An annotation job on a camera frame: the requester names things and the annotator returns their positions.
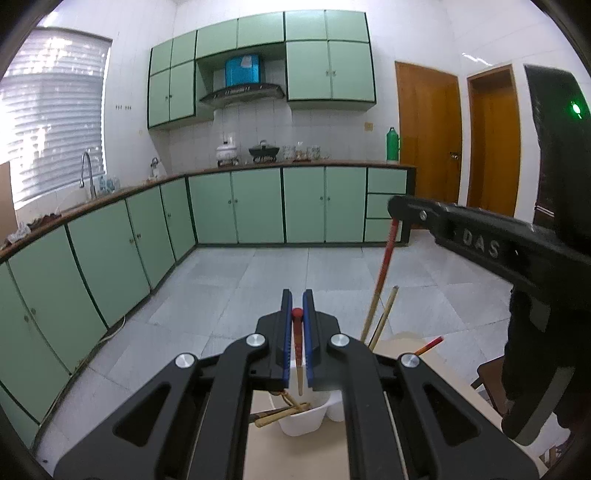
wooden countertop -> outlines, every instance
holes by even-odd
[[[41,238],[43,235],[55,230],[56,228],[65,225],[72,220],[75,220],[82,215],[90,213],[94,210],[97,210],[101,207],[110,205],[111,203],[116,203],[120,200],[126,199],[132,195],[137,193],[143,192],[144,190],[148,190],[152,187],[157,185],[161,185],[163,183],[168,183],[169,181],[174,181],[184,177],[193,177],[196,175],[204,175],[208,173],[219,173],[224,171],[240,171],[240,170],[256,170],[259,168],[277,168],[277,167],[377,167],[377,168],[394,168],[399,170],[411,170],[415,167],[413,166],[406,166],[406,165],[399,165],[395,163],[386,163],[386,162],[378,162],[378,161],[351,161],[351,160],[324,160],[324,161],[309,161],[309,162],[277,162],[277,163],[264,163],[264,164],[243,164],[237,166],[230,166],[230,167],[223,167],[223,168],[204,168],[202,170],[193,170],[180,173],[178,175],[171,175],[162,180],[158,181],[151,181],[145,182],[141,185],[137,185],[134,187],[125,187],[120,189],[118,192],[106,195],[104,197],[100,197],[93,202],[83,203],[82,205],[76,206],[69,210],[66,210],[61,214],[56,220],[52,222],[48,222],[45,225],[37,228],[36,230],[32,231],[28,236],[19,240],[15,244],[6,247],[3,250],[0,250],[0,263],[8,260],[11,256],[16,254],[18,251],[22,250],[24,247],[29,245],[30,243],[34,242],[38,238]]]

cabinet door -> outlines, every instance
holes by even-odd
[[[168,96],[170,94],[170,70],[150,77],[148,92],[148,126],[153,127],[170,120]]]
[[[283,12],[238,19],[238,48],[283,41]]]
[[[375,101],[369,44],[329,41],[329,52],[333,99]]]
[[[107,325],[150,293],[125,200],[68,224],[82,273]]]
[[[238,242],[283,243],[279,168],[232,172]]]
[[[288,243],[324,241],[324,167],[283,169]]]
[[[324,10],[285,12],[285,39],[326,40]]]
[[[66,228],[62,226],[36,240],[9,264],[22,298],[35,312],[36,324],[73,372],[106,328],[78,272]]]
[[[176,65],[181,65],[186,61],[195,59],[196,40],[196,30],[173,38],[173,53],[170,61],[171,67],[176,67]]]
[[[176,120],[195,114],[195,62],[183,63],[170,69],[170,119]]]
[[[152,288],[174,264],[160,188],[154,187],[127,198],[131,228],[135,234],[139,256]]]
[[[31,420],[21,407],[19,407],[0,386],[0,406],[4,410],[12,428],[16,431],[22,442],[31,448],[39,425]]]
[[[369,41],[363,12],[327,10],[326,30],[329,40]]]
[[[174,257],[180,260],[195,245],[185,180],[169,181],[162,184],[160,190]]]
[[[325,41],[287,42],[289,100],[330,99],[329,51]]]
[[[365,168],[326,167],[326,241],[362,242]]]
[[[200,59],[236,48],[238,36],[238,19],[208,25],[197,30],[197,49],[195,58]]]
[[[152,48],[152,58],[150,59],[150,75],[170,68],[170,57],[173,50],[172,39],[167,40],[160,45]]]
[[[189,178],[191,207],[200,244],[235,244],[236,223],[229,173]]]
[[[68,381],[68,373],[29,318],[7,264],[0,265],[0,305],[0,381],[40,422]]]

gray tiled floor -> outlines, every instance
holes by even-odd
[[[316,308],[359,336],[383,254],[360,247],[195,250],[81,374],[37,457],[53,472],[61,455],[176,354],[222,352],[279,309],[283,288],[291,289],[294,306],[312,288]],[[437,246],[428,232],[413,231],[410,245],[394,251],[376,322],[395,284],[400,291],[382,338],[444,335],[438,353],[469,382],[478,365],[502,355],[510,290],[504,280]]]

drawer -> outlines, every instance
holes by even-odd
[[[406,170],[396,168],[369,168],[368,170],[368,192],[406,193]]]
[[[367,219],[365,221],[365,238],[364,242],[386,242],[388,240],[388,233],[390,232],[390,219]],[[398,222],[398,234],[396,241],[400,241],[402,234],[402,222]]]
[[[366,218],[390,218],[388,201],[391,193],[368,193],[368,209]]]

door frame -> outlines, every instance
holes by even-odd
[[[476,144],[476,140],[475,140],[475,136],[474,136],[474,132],[473,132],[473,121],[474,121],[474,95],[476,92],[475,87],[473,86],[473,82],[475,80],[479,80],[481,78],[485,78],[488,77],[490,75],[495,75],[497,73],[502,73],[502,72],[508,72],[510,77],[511,77],[511,87],[513,90],[513,94],[515,97],[515,104],[517,105],[517,120],[519,123],[519,177],[517,179],[517,192],[515,192],[516,197],[515,197],[515,207],[513,209],[513,215],[515,215],[515,209],[517,208],[517,194],[519,193],[519,180],[521,178],[521,115],[519,114],[519,97],[517,96],[517,84],[515,83],[515,73],[513,71],[513,64],[512,63],[508,63],[507,65],[502,65],[500,67],[495,67],[493,69],[490,70],[485,70],[484,72],[480,72],[474,75],[471,75],[469,77],[466,78],[466,81],[468,83],[468,99],[470,102],[470,178],[469,178],[469,182],[468,182],[468,192],[467,192],[467,196],[466,196],[466,205],[469,202],[470,199],[470,195],[472,193],[472,183],[474,180],[474,157],[472,155],[472,153],[475,151],[475,144]]]

